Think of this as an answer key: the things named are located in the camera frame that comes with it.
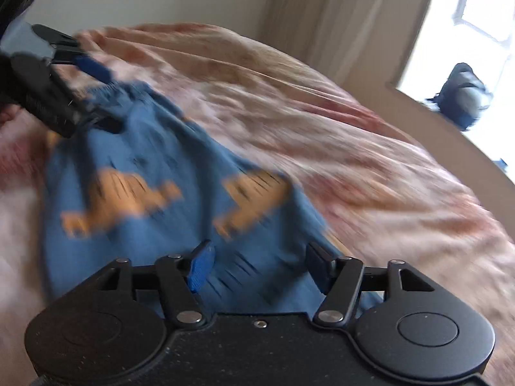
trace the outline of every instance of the bag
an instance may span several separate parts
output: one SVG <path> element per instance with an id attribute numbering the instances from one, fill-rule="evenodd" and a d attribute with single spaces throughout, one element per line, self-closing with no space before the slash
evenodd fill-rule
<path id="1" fill-rule="evenodd" d="M 492 99 L 493 94 L 472 68 L 459 63 L 452 69 L 441 91 L 429 101 L 436 103 L 440 112 L 463 132 L 479 120 Z"/>

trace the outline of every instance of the beige curtain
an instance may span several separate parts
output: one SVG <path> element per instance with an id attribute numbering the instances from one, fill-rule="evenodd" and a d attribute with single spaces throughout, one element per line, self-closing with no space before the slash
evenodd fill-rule
<path id="1" fill-rule="evenodd" d="M 342 83 L 383 0 L 269 0 L 261 41 Z"/>

